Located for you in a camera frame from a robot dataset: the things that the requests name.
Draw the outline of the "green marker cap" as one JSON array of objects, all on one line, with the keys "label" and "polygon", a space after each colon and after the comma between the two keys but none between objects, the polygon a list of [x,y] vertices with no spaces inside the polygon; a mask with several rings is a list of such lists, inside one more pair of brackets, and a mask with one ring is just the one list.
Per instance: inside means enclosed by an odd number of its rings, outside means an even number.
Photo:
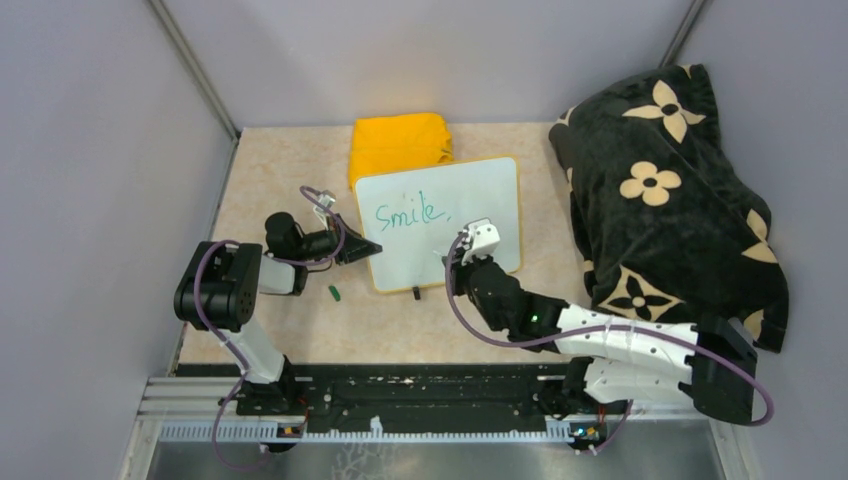
[{"label": "green marker cap", "polygon": [[341,301],[341,294],[340,294],[339,290],[337,289],[337,287],[334,286],[334,285],[330,285],[328,287],[328,289],[329,289],[332,297],[334,298],[334,300],[336,302],[340,302]]}]

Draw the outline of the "yellow-framed whiteboard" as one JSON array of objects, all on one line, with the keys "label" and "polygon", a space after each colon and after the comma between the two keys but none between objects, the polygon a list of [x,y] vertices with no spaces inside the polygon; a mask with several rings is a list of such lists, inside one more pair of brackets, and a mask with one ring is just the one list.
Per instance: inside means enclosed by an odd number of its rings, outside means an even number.
[{"label": "yellow-framed whiteboard", "polygon": [[444,266],[433,251],[447,254],[460,230],[483,217],[500,234],[495,261],[508,272],[522,266],[519,169],[512,157],[362,177],[354,197],[363,236],[383,247],[368,258],[380,293],[443,283]]}]

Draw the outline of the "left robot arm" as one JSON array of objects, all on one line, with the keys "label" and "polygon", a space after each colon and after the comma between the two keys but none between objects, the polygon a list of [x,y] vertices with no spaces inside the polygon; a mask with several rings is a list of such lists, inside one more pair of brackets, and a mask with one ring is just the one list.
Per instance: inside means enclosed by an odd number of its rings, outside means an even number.
[{"label": "left robot arm", "polygon": [[179,320],[212,334],[236,359],[244,378],[234,399],[244,416],[292,413],[303,397],[290,360],[257,319],[258,296],[298,296],[312,266],[350,264],[383,250],[341,218],[306,233],[291,214],[278,212],[264,228],[264,245],[200,243],[173,297]]}]

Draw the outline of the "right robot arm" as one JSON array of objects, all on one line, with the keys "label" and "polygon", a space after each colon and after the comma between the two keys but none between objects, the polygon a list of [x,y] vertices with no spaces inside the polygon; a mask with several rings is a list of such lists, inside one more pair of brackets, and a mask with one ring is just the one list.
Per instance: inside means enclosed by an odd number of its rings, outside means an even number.
[{"label": "right robot arm", "polygon": [[[715,420],[759,426],[754,400],[765,397],[756,379],[757,354],[729,320],[664,324],[603,314],[524,290],[492,259],[463,262],[445,256],[448,301],[460,324],[477,339],[503,348],[578,357],[563,398],[576,412],[624,400],[690,404]],[[504,331],[495,339],[473,327],[456,305],[465,296],[486,325]]]}]

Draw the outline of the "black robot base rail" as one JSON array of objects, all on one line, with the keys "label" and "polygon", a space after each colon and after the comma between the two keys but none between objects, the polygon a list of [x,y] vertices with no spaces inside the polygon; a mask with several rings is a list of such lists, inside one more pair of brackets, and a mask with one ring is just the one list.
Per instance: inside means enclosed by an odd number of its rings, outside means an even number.
[{"label": "black robot base rail", "polygon": [[547,434],[579,450],[608,437],[625,400],[597,401],[564,364],[294,365],[269,384],[238,383],[218,402],[221,438],[250,420],[275,420],[265,444],[369,435],[377,441],[495,440]]}]

